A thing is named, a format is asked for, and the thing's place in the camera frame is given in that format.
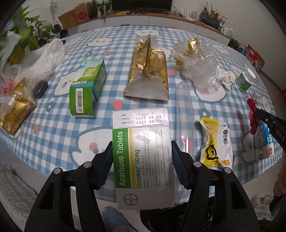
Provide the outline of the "right hand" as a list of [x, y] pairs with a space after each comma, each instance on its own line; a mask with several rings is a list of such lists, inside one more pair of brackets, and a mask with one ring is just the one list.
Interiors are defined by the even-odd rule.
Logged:
[[282, 165], [278, 178], [274, 184], [273, 193], [275, 196], [281, 196], [286, 192], [286, 173], [285, 164]]

